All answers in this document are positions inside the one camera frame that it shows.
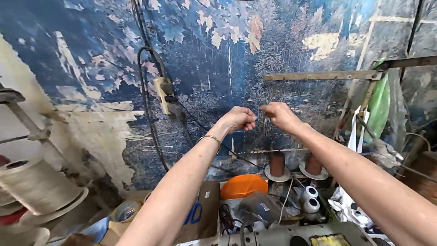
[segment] scissors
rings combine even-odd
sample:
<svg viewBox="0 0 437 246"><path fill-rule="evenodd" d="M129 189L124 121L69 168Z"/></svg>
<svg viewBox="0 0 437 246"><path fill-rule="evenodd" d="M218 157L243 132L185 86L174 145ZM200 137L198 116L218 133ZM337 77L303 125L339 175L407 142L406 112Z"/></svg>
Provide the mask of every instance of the scissors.
<svg viewBox="0 0 437 246"><path fill-rule="evenodd" d="M198 208L200 208L199 216L197 218L194 218L194 215L196 215L196 211ZM199 195L197 195L197 200L191 207L190 212L188 213L188 216L185 219L184 225L186 225L188 222L192 224L199 222L201 216L202 216L202 204L199 203Z"/></svg>

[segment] blue scissors handle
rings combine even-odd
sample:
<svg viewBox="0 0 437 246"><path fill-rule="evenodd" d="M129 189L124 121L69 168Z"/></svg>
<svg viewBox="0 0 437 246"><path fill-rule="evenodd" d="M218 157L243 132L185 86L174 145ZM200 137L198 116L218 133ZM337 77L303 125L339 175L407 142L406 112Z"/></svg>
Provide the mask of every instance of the blue scissors handle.
<svg viewBox="0 0 437 246"><path fill-rule="evenodd" d="M194 216L196 215L196 211L199 207L200 207L200 213L199 213L198 217L195 219ZM190 212L188 213L188 216L185 219L184 225L186 225L188 223L188 221L192 224L199 222L201 216L202 216L202 204L196 202L193 204L193 207L191 207Z"/></svg>

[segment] red object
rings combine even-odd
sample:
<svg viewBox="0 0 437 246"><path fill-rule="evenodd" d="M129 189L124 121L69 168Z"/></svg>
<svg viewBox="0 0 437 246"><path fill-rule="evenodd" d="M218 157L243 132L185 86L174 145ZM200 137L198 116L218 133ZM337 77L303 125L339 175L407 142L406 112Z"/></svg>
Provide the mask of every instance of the red object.
<svg viewBox="0 0 437 246"><path fill-rule="evenodd" d="M18 211L15 211L14 213L12 213L10 215L0 216L0 224L11 225L15 222L18 222L26 211L27 211L27 208L24 207Z"/></svg>

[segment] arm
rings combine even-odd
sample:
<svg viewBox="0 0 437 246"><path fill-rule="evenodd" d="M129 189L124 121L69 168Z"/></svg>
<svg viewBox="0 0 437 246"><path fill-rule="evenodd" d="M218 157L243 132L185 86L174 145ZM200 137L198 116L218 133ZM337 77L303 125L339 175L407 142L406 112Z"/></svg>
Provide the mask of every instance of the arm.
<svg viewBox="0 0 437 246"><path fill-rule="evenodd" d="M260 108L323 163L354 201L398 245L435 245L437 207L373 162L303 123L285 103Z"/></svg>
<svg viewBox="0 0 437 246"><path fill-rule="evenodd" d="M207 135L220 141L236 129L251 130L256 116L248 108L233 107ZM217 140L204 137L161 179L117 246L173 244L219 149Z"/></svg>

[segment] left hand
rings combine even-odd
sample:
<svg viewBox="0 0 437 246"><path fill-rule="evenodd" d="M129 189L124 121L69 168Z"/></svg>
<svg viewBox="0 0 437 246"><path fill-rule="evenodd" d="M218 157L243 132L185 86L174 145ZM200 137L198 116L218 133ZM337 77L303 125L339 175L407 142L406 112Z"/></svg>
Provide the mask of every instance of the left hand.
<svg viewBox="0 0 437 246"><path fill-rule="evenodd" d="M228 129L227 134L231 134L237 129L252 130L256 126L256 119L257 117L250 109L234 106L216 124L224 125Z"/></svg>

